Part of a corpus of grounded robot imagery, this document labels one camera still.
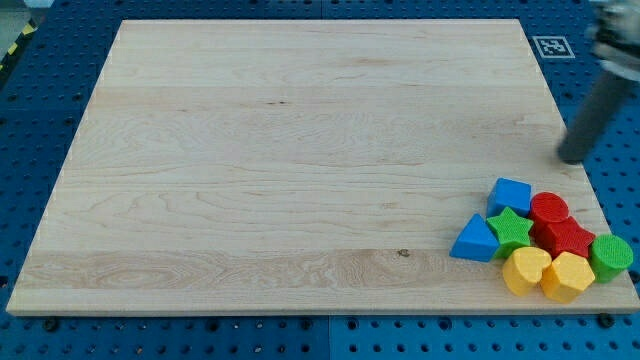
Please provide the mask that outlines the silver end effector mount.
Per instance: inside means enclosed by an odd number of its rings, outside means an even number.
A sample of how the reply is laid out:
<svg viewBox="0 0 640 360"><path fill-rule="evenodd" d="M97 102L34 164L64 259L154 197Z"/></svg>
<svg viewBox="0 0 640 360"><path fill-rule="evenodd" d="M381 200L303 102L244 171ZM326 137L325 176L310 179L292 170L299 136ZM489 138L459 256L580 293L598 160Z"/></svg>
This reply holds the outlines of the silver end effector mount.
<svg viewBox="0 0 640 360"><path fill-rule="evenodd" d="M639 81L639 0L589 0L595 16L588 28L593 54L604 70Z"/></svg>

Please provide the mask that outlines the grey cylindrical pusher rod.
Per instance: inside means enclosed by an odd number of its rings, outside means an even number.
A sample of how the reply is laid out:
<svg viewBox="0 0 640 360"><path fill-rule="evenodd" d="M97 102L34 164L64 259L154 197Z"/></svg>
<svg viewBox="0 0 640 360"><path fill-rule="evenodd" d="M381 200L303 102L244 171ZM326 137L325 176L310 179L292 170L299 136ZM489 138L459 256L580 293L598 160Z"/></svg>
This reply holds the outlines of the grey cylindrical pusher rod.
<svg viewBox="0 0 640 360"><path fill-rule="evenodd" d="M608 70L599 75L557 147L562 162L579 164L585 160L635 84Z"/></svg>

